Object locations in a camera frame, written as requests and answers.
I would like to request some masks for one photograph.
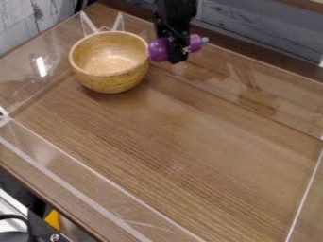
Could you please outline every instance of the glass surface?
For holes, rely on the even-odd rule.
[[[74,43],[114,27],[154,39],[151,23],[123,14],[115,26],[118,16],[90,9],[94,25],[77,15],[0,60],[0,160],[25,160],[94,208],[114,226],[90,230],[111,241],[284,241],[289,231],[302,241],[321,221],[320,176],[305,206],[302,197],[322,151],[322,84],[210,44],[178,65],[153,63],[135,90],[94,94],[71,73]]]

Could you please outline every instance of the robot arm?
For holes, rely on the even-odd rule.
[[[208,38],[192,35],[196,16],[197,0],[157,0],[154,22],[158,39],[150,44],[154,61],[180,63],[209,42]]]

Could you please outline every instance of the bowl rim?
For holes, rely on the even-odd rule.
[[[134,67],[131,67],[131,68],[127,69],[126,71],[121,71],[121,72],[117,72],[117,73],[114,73],[114,74],[107,74],[107,75],[94,75],[94,74],[86,72],[86,71],[85,71],[85,70],[77,65],[77,63],[75,63],[75,60],[74,60],[74,53],[75,53],[77,47],[81,45],[81,43],[83,43],[86,40],[94,38],[95,36],[98,36],[98,35],[105,35],[105,34],[114,34],[114,33],[122,33],[122,34],[125,34],[125,35],[129,35],[129,36],[137,38],[137,39],[145,44],[145,46],[146,46],[146,48],[147,48],[147,57],[143,59],[143,61],[141,61],[141,63],[138,63]],[[131,71],[135,70],[138,67],[141,67],[142,65],[146,64],[149,58],[150,58],[150,53],[149,53],[149,43],[146,42],[146,40],[145,40],[141,36],[138,36],[137,34],[133,34],[133,33],[127,32],[127,31],[103,31],[103,32],[94,33],[94,34],[86,36],[85,38],[82,38],[82,39],[75,43],[75,45],[73,46],[73,48],[71,48],[71,50],[70,50],[70,54],[69,54],[70,63],[71,63],[71,65],[73,65],[73,67],[74,67],[78,71],[81,71],[82,73],[87,74],[89,76],[93,76],[93,77],[102,77],[102,78],[109,78],[109,77],[119,76],[119,75],[122,75],[122,74],[125,74],[125,73],[131,72]]]

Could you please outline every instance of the wooden bowl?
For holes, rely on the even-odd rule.
[[[134,88],[149,72],[149,44],[129,32],[102,32],[74,45],[70,62],[89,89],[118,94]]]

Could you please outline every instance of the black cable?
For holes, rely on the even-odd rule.
[[[83,7],[83,0],[79,0],[77,3],[77,10],[75,10],[77,13],[82,11],[82,7]]]
[[[33,225],[29,221],[29,219],[23,216],[19,215],[0,215],[0,221],[6,220],[6,219],[18,219],[21,221],[23,221],[27,224],[27,232],[30,235],[30,239],[29,242],[35,242],[35,235],[34,235],[34,230],[33,230]]]

